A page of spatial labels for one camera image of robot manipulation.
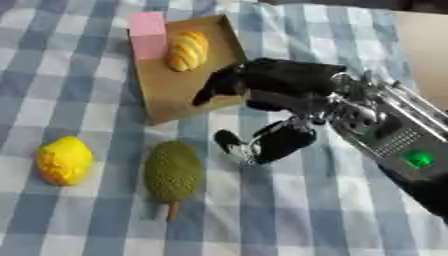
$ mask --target blue and white tablecloth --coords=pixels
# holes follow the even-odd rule
[[[226,13],[249,57],[372,68],[412,86],[389,11],[229,1],[0,1],[0,255],[448,255],[448,232],[329,127],[270,166],[240,169],[211,137],[244,138],[287,113],[231,107],[149,127],[130,61],[129,14]],[[34,151],[78,135],[96,155],[78,186],[36,173]],[[151,146],[179,138],[204,186],[167,225],[141,185]]]

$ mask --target cardboard box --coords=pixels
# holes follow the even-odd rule
[[[237,96],[218,96],[204,106],[191,105],[213,71],[246,60],[227,17],[216,15],[167,23],[168,42],[184,31],[201,31],[207,36],[210,48],[204,65],[192,71],[176,72],[166,65],[164,58],[135,61],[151,125],[241,103]]]

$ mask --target pink cube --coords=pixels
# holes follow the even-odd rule
[[[136,60],[157,59],[165,55],[167,39],[162,12],[135,12],[129,30]]]

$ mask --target robotic arm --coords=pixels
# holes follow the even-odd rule
[[[230,156],[265,164],[309,146],[312,125],[330,126],[420,202],[448,220],[448,116],[399,82],[359,79],[344,66],[260,58],[214,72],[193,99],[241,95],[249,107],[288,110],[291,118],[270,124],[243,142],[220,130],[215,141]]]

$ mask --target green light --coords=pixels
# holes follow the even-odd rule
[[[431,154],[419,150],[407,151],[402,157],[408,165],[416,169],[422,169],[434,163],[434,157]]]

